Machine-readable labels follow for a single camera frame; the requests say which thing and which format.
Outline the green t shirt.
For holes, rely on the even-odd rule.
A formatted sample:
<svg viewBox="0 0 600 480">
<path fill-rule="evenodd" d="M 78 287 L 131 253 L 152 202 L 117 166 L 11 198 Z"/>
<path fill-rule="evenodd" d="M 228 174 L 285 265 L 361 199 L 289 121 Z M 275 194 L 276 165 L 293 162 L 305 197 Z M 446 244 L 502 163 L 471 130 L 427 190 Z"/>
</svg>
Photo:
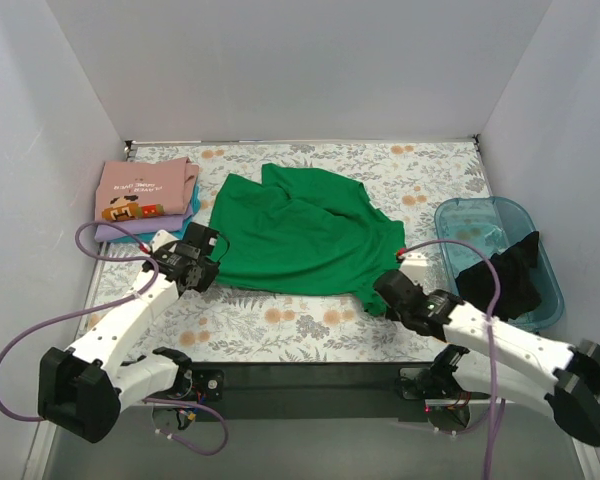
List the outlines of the green t shirt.
<svg viewBox="0 0 600 480">
<path fill-rule="evenodd" d="M 318 169 L 265 164 L 258 182 L 227 176 L 210 218 L 221 234 L 217 282 L 302 296 L 356 297 L 367 313 L 386 305 L 374 282 L 396 266 L 402 222 L 375 208 L 364 185 Z"/>
</svg>

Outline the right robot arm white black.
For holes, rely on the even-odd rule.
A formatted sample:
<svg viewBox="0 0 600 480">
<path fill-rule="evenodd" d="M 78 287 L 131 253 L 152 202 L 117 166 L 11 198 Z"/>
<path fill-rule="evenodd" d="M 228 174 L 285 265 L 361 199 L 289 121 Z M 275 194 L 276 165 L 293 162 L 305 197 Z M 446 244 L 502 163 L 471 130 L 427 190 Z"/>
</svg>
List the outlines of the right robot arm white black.
<svg viewBox="0 0 600 480">
<path fill-rule="evenodd" d="M 374 284 L 391 319 L 445 342 L 425 369 L 402 382 L 415 398 L 462 392 L 496 395 L 552 418 L 568 435 L 600 447 L 600 345 L 577 345 L 487 321 L 472 304 L 444 290 L 424 293 L 399 270 Z"/>
</svg>

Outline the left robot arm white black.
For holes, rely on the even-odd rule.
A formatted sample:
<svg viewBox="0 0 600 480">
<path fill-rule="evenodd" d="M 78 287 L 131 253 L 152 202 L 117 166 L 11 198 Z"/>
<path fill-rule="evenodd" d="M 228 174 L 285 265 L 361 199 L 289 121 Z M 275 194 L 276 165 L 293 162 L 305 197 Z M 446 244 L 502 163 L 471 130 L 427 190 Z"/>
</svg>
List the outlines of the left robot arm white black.
<svg viewBox="0 0 600 480">
<path fill-rule="evenodd" d="M 121 412 L 156 395 L 159 402 L 217 400 L 224 376 L 183 352 L 159 347 L 135 361 L 130 350 L 153 321 L 188 291 L 205 292 L 219 271 L 211 255 L 220 233 L 191 223 L 182 238 L 160 231 L 128 291 L 129 301 L 64 350 L 50 349 L 39 369 L 38 414 L 96 443 Z"/>
</svg>

